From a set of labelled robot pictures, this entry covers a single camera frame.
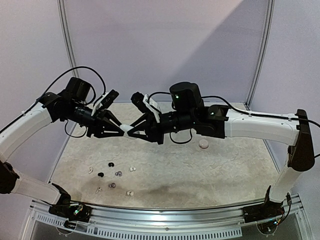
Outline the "white oval charging case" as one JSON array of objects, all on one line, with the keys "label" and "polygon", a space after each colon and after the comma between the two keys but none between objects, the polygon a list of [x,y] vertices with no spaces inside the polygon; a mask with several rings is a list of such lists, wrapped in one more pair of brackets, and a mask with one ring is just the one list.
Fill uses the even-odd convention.
[{"label": "white oval charging case", "polygon": [[124,137],[126,137],[128,139],[133,139],[133,137],[128,135],[128,132],[134,128],[133,126],[130,126],[127,124],[121,124],[119,126],[119,128],[124,132],[124,134],[123,134]]}]

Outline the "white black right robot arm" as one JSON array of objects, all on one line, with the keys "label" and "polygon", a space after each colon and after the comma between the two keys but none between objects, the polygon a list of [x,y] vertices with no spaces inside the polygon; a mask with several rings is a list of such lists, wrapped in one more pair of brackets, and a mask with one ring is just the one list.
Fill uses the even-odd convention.
[{"label": "white black right robot arm", "polygon": [[262,218],[269,218],[299,176],[315,164],[310,120],[304,110],[277,114],[244,111],[229,103],[205,106],[196,83],[179,82],[169,88],[173,111],[162,113],[150,95],[139,92],[132,103],[143,115],[126,129],[126,134],[151,143],[164,142],[164,135],[194,129],[198,135],[219,139],[255,138],[276,141],[288,146],[285,166],[269,188],[266,201],[259,206]]}]

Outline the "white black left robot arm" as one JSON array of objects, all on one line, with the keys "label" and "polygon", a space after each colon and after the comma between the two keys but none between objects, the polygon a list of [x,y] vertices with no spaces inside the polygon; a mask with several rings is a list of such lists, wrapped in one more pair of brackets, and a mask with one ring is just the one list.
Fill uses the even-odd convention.
[{"label": "white black left robot arm", "polygon": [[0,133],[0,192],[20,194],[54,205],[63,216],[74,213],[70,195],[56,184],[48,184],[29,177],[14,169],[8,159],[26,140],[57,120],[73,121],[86,127],[87,137],[122,137],[125,132],[119,120],[108,110],[119,95],[112,90],[89,108],[85,99],[92,85],[80,78],[72,77],[60,93],[45,93],[30,110]]}]

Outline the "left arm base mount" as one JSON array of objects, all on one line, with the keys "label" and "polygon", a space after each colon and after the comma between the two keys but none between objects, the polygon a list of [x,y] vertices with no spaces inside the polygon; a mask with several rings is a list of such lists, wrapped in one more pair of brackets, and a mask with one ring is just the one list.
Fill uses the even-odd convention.
[{"label": "left arm base mount", "polygon": [[65,205],[52,205],[48,212],[52,215],[66,218],[70,222],[79,221],[88,223],[93,208],[83,203],[70,203]]}]

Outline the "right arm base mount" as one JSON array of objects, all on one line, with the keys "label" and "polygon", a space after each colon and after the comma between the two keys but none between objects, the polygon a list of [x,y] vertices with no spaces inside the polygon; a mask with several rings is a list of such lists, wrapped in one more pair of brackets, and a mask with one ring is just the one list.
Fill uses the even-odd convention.
[{"label": "right arm base mount", "polygon": [[272,219],[285,213],[283,202],[265,201],[261,204],[250,205],[242,208],[244,222],[252,223]]}]

